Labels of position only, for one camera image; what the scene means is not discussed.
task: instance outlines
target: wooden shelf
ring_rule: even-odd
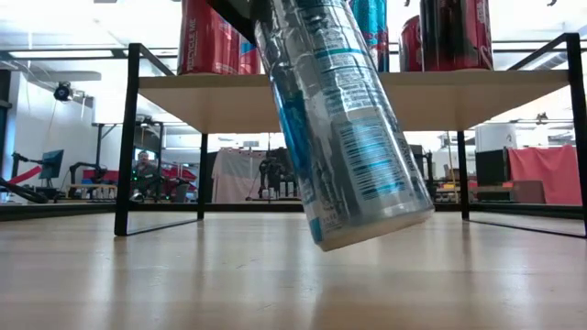
[[[463,130],[568,84],[567,71],[380,75],[404,131]],[[140,78],[139,93],[202,133],[280,132],[265,75]]]

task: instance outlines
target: wooden table surface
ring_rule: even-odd
[[[133,214],[131,224],[194,216]],[[1,328],[587,326],[582,239],[438,213],[324,253],[302,214],[206,216],[127,238],[113,237],[112,214],[0,223]]]

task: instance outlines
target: red and black can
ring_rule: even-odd
[[[400,35],[400,72],[422,71],[420,16],[408,19]]]
[[[177,74],[238,74],[240,35],[205,0],[182,0]]]
[[[488,0],[422,0],[424,71],[493,69]]]

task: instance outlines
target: red curtain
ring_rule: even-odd
[[[510,148],[507,151],[513,181],[542,181],[547,204],[581,205],[574,147]]]

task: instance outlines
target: silver can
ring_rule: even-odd
[[[341,248],[424,221],[433,204],[345,0],[254,0],[315,242]]]

